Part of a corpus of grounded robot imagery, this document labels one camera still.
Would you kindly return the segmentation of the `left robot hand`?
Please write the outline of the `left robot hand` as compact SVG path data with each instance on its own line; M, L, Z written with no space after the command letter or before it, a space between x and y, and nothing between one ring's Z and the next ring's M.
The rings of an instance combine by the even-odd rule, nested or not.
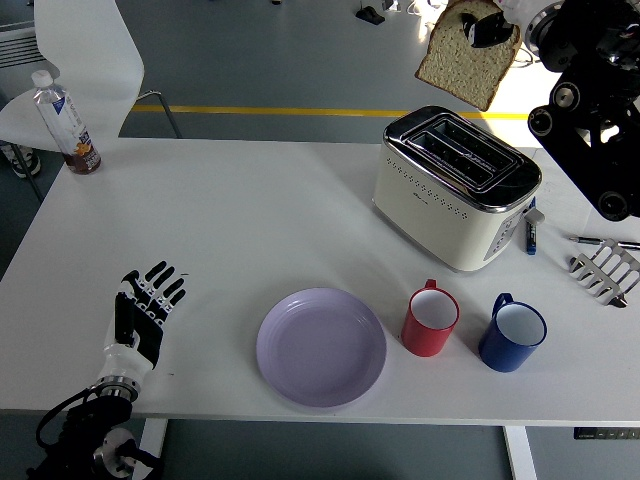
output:
M114 301L114 317L104 347L105 364L98 376L101 390L123 390L131 396L159 360L165 323L186 295L185 278L161 261L142 274L126 274Z

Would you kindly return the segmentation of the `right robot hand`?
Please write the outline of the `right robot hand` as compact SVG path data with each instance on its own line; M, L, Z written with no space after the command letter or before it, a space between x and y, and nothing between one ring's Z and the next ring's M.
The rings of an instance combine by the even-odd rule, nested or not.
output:
M464 34L473 48L489 48L513 41L520 44L522 27L533 20L533 1L495 1L499 11L481 17L476 13L461 14Z

